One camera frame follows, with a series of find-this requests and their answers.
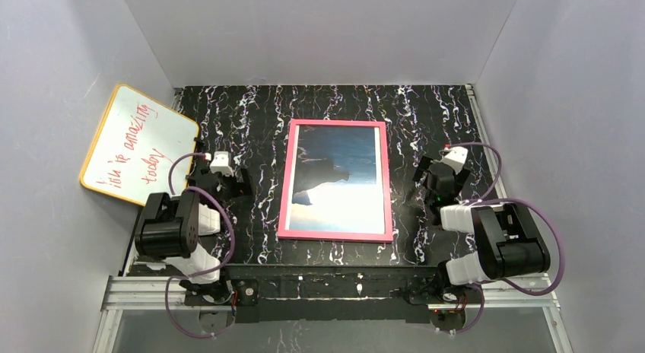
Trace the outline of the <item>aluminium rail front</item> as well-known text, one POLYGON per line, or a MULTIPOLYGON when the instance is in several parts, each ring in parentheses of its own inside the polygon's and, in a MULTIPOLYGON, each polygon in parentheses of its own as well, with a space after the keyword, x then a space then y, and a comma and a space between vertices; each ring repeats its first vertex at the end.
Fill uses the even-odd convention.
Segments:
MULTIPOLYGON (((175 310, 225 312, 237 323, 268 321, 359 321, 404 320, 423 324, 430 321, 431 308, 439 304, 413 306, 389 293, 403 287, 409 279, 430 278, 417 267, 239 267, 230 278, 251 278, 259 282, 260 299, 255 306, 187 306, 186 290, 165 276, 110 277, 101 307, 101 321, 94 350, 112 351, 126 310, 175 310)), ((503 281, 480 282, 483 301, 472 308, 478 316, 486 308, 538 307, 549 326, 559 352, 572 347, 554 293, 537 295, 548 284, 544 275, 528 275, 518 280, 519 287, 503 281)))

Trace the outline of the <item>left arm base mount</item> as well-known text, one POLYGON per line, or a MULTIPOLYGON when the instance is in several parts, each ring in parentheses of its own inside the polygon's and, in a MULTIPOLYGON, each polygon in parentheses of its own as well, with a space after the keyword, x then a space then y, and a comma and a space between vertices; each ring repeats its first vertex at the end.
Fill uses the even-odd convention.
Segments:
POLYGON ((251 278, 224 278, 209 284, 180 281, 187 306, 255 306, 260 299, 259 282, 251 278))

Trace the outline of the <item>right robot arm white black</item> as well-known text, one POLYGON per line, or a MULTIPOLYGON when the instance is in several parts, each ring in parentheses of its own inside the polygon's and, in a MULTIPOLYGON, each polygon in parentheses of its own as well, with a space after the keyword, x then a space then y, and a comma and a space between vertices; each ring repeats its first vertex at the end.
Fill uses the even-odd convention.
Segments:
POLYGON ((457 197, 470 172, 461 163, 423 157, 413 180, 425 189, 424 204, 432 225, 474 238, 476 250, 440 262, 431 290, 546 272, 551 256, 531 211, 517 202, 460 202, 457 197))

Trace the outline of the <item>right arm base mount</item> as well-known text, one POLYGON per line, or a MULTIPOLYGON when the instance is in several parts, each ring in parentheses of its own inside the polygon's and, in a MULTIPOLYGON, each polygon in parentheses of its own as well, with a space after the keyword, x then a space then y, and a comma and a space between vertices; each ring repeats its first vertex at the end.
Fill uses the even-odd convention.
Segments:
POLYGON ((479 303, 481 308, 483 293, 474 285, 452 285, 447 277, 435 275, 433 278, 409 279, 403 287, 389 293, 390 297, 401 298, 413 306, 439 304, 431 308, 439 323, 455 320, 466 323, 466 308, 479 303))

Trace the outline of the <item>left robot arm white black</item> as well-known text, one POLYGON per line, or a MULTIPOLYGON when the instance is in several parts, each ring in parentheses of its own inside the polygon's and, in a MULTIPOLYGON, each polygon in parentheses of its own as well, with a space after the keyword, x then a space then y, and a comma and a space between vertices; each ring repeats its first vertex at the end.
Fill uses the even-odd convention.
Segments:
POLYGON ((224 202, 251 193, 247 169, 220 168, 202 173, 176 195, 150 194, 135 226, 130 274, 171 277, 195 294, 222 299, 230 285, 221 273, 235 247, 235 222, 224 202))

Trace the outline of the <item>yellow-framed whiteboard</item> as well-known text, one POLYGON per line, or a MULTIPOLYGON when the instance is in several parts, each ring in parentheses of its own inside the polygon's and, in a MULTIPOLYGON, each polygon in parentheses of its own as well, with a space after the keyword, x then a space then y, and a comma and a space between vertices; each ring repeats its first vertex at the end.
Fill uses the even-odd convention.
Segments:
POLYGON ((79 181, 83 187, 136 205, 149 194, 183 190, 195 151, 197 122, 119 84, 115 87, 79 181))

